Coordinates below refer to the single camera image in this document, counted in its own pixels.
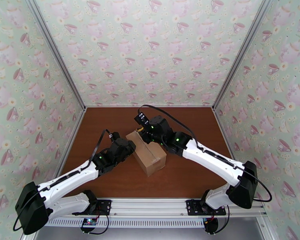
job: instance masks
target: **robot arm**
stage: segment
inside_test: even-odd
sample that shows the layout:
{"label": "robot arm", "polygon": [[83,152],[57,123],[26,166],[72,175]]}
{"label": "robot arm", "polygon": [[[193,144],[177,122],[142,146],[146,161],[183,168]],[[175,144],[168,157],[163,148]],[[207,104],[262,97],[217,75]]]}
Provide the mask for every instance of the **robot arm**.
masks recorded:
{"label": "robot arm", "polygon": [[134,152],[136,146],[132,141],[120,138],[117,132],[109,137],[112,141],[110,148],[94,154],[81,166],[48,182],[37,186],[30,182],[23,188],[15,209],[25,235],[38,231],[53,218],[76,212],[89,214],[95,210],[96,197],[89,190],[76,196],[62,197],[111,171]]}
{"label": "robot arm", "polygon": [[226,180],[224,186],[204,193],[200,202],[203,210],[213,213],[221,206],[233,203],[242,208],[251,208],[257,187],[254,163],[247,161],[243,164],[232,160],[203,146],[188,134],[174,132],[161,116],[149,120],[139,112],[135,120],[142,126],[139,134],[144,142],[159,143],[168,152],[193,160]]}

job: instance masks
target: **wooden floor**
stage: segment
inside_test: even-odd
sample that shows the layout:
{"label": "wooden floor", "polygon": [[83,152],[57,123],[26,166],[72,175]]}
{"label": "wooden floor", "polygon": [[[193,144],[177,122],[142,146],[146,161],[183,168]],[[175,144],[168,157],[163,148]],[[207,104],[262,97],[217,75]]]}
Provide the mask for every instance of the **wooden floor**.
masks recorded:
{"label": "wooden floor", "polygon": [[[203,145],[230,157],[218,124],[210,108],[165,108],[172,116],[190,127]],[[161,115],[143,108],[150,119]],[[89,108],[84,116],[63,173],[68,172],[87,160],[103,129],[119,132],[121,137],[138,127],[134,121],[137,108]],[[174,131],[184,131],[168,120]],[[100,149],[108,147],[110,139],[105,136]],[[193,161],[167,154],[166,166],[147,177],[133,156],[120,163],[111,172],[90,181],[72,191],[75,195],[83,190],[92,190],[97,197],[171,197],[201,198],[205,190],[215,189],[225,181],[210,170]]]}

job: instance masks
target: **cardboard box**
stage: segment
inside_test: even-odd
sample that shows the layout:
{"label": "cardboard box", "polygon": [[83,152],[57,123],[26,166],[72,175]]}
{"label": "cardboard box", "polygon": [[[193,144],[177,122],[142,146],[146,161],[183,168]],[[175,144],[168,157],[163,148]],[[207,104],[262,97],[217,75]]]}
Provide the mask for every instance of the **cardboard box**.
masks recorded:
{"label": "cardboard box", "polygon": [[133,155],[148,177],[164,168],[167,154],[160,145],[154,142],[150,144],[143,142],[137,131],[128,134],[126,138],[136,145]]}

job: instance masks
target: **wallpaper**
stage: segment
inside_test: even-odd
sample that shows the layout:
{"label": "wallpaper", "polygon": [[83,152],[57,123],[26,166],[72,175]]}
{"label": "wallpaper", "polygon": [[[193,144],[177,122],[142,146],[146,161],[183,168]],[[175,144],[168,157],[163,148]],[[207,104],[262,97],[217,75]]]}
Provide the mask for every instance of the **wallpaper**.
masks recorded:
{"label": "wallpaper", "polygon": [[235,157],[272,192],[279,239],[300,239],[300,0],[275,1],[217,113]]}
{"label": "wallpaper", "polygon": [[23,0],[0,0],[0,240],[22,187],[54,176],[81,108]]}
{"label": "wallpaper", "polygon": [[87,106],[210,106],[262,0],[36,1]]}

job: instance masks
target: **wire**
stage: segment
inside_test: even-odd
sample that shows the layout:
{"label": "wire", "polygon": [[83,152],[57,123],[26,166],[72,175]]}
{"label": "wire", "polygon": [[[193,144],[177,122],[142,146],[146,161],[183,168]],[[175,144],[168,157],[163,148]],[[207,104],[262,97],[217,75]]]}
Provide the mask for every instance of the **wire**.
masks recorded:
{"label": "wire", "polygon": [[227,208],[228,208],[228,218],[227,218],[226,222],[224,223],[222,228],[220,228],[218,231],[214,232],[213,234],[217,234],[217,233],[221,232],[227,226],[229,219],[230,219],[230,209],[229,209],[228,205],[227,205]]}
{"label": "wire", "polygon": [[192,135],[194,141],[196,142],[197,148],[203,151],[203,148],[198,145],[198,141],[197,141],[197,138],[196,138],[196,135],[194,134],[194,132],[190,128],[188,128],[186,125],[184,125],[182,122],[180,122],[179,120],[177,120],[176,118],[174,118],[172,115],[168,114],[166,111],[164,111],[164,110],[162,110],[160,108],[157,108],[155,106],[147,105],[147,104],[144,104],[144,105],[142,105],[141,107],[138,108],[138,114],[140,114],[140,109],[142,107],[149,107],[149,108],[152,108],[152,109],[157,110],[159,112],[162,112],[163,114],[167,115],[169,118],[171,118],[172,120],[174,120],[177,124],[179,124],[182,127],[184,127]]}
{"label": "wire", "polygon": [[109,217],[108,217],[107,213],[106,213],[106,217],[107,217],[108,223],[107,223],[106,229],[105,229],[103,232],[89,232],[88,234],[92,234],[92,235],[101,235],[101,234],[104,234],[104,233],[108,230],[109,224],[110,224],[110,220],[109,220]]}
{"label": "wire", "polygon": [[257,177],[255,177],[254,175],[252,175],[251,173],[247,172],[246,170],[240,168],[240,167],[235,167],[234,169],[240,169],[241,171],[245,172],[246,174],[252,176],[255,180],[257,180],[261,185],[262,187],[267,191],[267,193],[269,194],[269,199],[268,200],[258,200],[258,199],[253,199],[254,201],[257,201],[257,202],[270,202],[272,200],[272,194],[270,192],[270,190],[263,184],[263,182],[261,182]]}
{"label": "wire", "polygon": [[18,231],[18,230],[20,230],[21,228],[22,228],[22,226],[21,227],[19,227],[18,229],[16,229],[16,225],[17,225],[17,223],[18,223],[18,220],[20,219],[20,216],[21,216],[21,213],[23,212],[23,210],[25,209],[25,207],[26,207],[26,205],[28,205],[29,204],[29,202],[34,198],[34,197],[36,197],[38,194],[40,194],[40,192],[42,192],[42,191],[45,191],[45,190],[47,190],[48,188],[47,187],[45,187],[45,188],[43,188],[43,189],[41,189],[41,190],[39,190],[38,192],[36,192],[24,205],[23,205],[23,207],[21,208],[21,211],[20,211],[20,214],[18,214],[17,215],[17,218],[16,218],[16,221],[14,222],[14,224],[13,224],[13,231],[14,232],[16,232],[16,231]]}

